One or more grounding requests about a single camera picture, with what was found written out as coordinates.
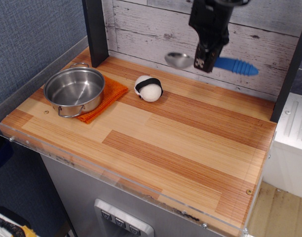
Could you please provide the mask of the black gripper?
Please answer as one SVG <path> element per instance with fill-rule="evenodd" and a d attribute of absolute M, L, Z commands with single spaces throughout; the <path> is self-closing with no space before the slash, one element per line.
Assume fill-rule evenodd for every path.
<path fill-rule="evenodd" d="M 195 0 L 189 25 L 199 37 L 194 67 L 211 73 L 223 46 L 229 42 L 228 23 L 234 6 L 223 0 Z"/>

